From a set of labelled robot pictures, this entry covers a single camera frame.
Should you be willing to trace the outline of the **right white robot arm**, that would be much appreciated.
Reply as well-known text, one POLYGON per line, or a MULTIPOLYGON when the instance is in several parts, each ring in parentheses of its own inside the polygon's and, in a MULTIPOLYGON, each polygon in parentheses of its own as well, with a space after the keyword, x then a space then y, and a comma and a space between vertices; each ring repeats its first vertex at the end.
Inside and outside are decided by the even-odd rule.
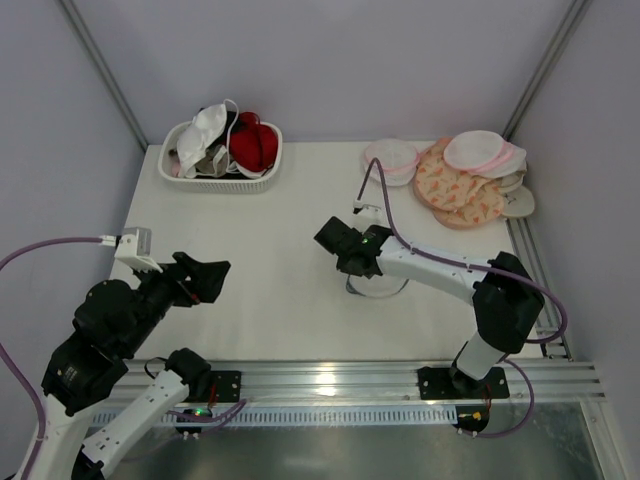
POLYGON ((501 360, 521 352, 545 305, 520 260, 506 252, 474 265, 413 246, 389 227, 371 225, 361 232, 335 216, 314 240, 336 257, 342 273, 418 282, 472 307, 476 331, 446 373, 461 398, 496 392, 486 386, 487 377, 501 360))

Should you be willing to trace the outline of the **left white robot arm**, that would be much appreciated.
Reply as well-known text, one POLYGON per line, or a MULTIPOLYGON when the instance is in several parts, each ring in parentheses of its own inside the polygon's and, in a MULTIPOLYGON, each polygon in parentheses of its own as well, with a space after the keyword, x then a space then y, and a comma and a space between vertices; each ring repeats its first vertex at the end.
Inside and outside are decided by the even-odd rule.
POLYGON ((210 364, 182 348, 151 385, 107 426, 86 433, 142 343, 172 307, 214 303, 231 265, 201 263, 176 252, 169 264, 137 272, 140 284, 96 284, 77 308, 74 331, 51 355, 41 383, 39 425, 19 479, 106 479, 129 450, 174 405, 205 394, 210 364))

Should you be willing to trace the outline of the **white satin bra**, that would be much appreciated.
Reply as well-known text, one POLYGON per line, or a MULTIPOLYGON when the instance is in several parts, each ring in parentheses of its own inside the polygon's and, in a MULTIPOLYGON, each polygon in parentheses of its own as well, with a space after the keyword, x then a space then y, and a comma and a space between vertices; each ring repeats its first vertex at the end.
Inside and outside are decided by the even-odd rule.
POLYGON ((176 144, 179 161, 177 178, 194 178, 196 164, 206 156, 207 149, 220 138, 225 140, 225 154, 230 157, 230 136, 239 117, 239 107, 231 99, 201 109, 176 144))

